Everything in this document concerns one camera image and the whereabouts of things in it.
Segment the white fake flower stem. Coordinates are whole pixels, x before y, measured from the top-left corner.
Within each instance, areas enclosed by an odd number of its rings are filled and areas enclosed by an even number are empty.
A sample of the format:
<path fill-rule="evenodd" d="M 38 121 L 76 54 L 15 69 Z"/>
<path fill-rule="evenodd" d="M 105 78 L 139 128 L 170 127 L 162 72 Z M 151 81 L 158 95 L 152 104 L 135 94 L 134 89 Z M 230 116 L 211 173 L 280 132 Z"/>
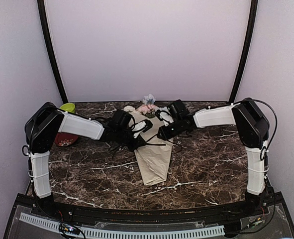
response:
<path fill-rule="evenodd" d="M 128 113 L 136 111 L 135 107 L 133 106 L 125 106 L 123 110 Z"/>

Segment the black twine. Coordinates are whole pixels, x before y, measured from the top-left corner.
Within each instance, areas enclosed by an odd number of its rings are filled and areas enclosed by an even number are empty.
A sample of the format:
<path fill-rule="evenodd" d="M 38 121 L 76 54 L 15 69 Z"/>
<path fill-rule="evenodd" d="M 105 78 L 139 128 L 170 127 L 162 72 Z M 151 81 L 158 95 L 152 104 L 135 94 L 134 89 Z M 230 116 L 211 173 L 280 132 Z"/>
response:
<path fill-rule="evenodd" d="M 177 147 L 178 149 L 174 151 L 174 153 L 179 153 L 183 151 L 183 146 L 181 145 L 180 142 L 174 142 L 173 140 L 163 140 L 159 139 L 157 135 L 153 135 L 149 139 L 146 140 L 147 145 L 150 146 L 166 146 L 166 145 L 171 145 L 173 147 Z"/>

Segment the pink fake flower stem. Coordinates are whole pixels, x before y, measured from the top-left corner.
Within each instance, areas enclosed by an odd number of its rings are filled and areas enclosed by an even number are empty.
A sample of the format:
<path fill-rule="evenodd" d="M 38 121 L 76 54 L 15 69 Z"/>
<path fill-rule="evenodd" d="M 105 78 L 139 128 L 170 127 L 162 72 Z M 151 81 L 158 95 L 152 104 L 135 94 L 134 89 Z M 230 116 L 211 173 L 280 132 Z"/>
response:
<path fill-rule="evenodd" d="M 147 114 L 147 113 L 156 112 L 158 109 L 159 109 L 159 107 L 154 104 L 144 104 L 144 105 L 140 106 L 137 109 L 137 111 L 142 114 Z"/>

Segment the blue fake flower bunch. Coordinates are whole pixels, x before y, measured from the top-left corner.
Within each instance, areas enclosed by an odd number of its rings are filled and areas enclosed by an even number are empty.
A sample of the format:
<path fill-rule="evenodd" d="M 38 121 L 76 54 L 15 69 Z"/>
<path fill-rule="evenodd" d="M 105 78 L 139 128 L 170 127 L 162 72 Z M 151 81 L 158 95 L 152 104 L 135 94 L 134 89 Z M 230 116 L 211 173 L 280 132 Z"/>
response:
<path fill-rule="evenodd" d="M 142 102 L 145 105 L 153 105 L 156 102 L 156 98 L 152 94 L 149 94 L 144 96 Z"/>

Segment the peach wrapping paper sheet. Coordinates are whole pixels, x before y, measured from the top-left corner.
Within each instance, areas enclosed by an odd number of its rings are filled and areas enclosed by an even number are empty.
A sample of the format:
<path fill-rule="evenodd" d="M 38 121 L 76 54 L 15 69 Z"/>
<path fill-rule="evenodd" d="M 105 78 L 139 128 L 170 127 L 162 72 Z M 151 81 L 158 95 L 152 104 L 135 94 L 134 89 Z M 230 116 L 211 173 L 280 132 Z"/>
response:
<path fill-rule="evenodd" d="M 146 141 L 153 135 L 157 135 L 159 127 L 163 125 L 157 117 L 151 118 L 153 127 L 140 135 Z M 167 180 L 169 164 L 171 160 L 172 146 L 143 146 L 134 151 L 141 173 L 143 184 L 152 186 Z"/>

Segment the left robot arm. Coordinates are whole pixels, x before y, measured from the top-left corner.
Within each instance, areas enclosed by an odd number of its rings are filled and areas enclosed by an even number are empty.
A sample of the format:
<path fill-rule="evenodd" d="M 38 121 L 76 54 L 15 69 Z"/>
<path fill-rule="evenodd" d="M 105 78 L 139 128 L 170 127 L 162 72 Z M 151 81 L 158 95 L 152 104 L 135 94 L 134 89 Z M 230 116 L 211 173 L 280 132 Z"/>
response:
<path fill-rule="evenodd" d="M 152 128 L 147 119 L 134 122 L 134 117 L 117 110 L 111 118 L 100 122 L 57 108 L 46 102 L 25 124 L 28 156 L 31 162 L 31 173 L 34 191 L 39 198 L 38 209 L 47 217 L 54 217 L 58 207 L 49 197 L 51 193 L 49 181 L 49 155 L 58 133 L 69 133 L 87 137 L 101 142 L 116 142 L 134 151 L 147 143 L 140 135 Z"/>

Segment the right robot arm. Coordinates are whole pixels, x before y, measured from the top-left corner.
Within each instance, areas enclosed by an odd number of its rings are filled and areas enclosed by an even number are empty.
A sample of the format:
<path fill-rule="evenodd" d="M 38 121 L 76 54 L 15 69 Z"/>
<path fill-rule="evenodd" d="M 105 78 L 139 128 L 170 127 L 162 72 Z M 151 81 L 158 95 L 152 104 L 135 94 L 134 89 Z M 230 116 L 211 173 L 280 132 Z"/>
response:
<path fill-rule="evenodd" d="M 197 128 L 234 125 L 248 159 L 247 193 L 259 196 L 266 188 L 268 172 L 267 153 L 273 140 L 269 135 L 270 123 L 258 107 L 260 100 L 245 98 L 236 103 L 219 107 L 207 107 L 190 113 L 181 100 L 176 100 L 156 110 L 156 117 L 164 125 L 158 129 L 157 137 L 169 139 Z"/>

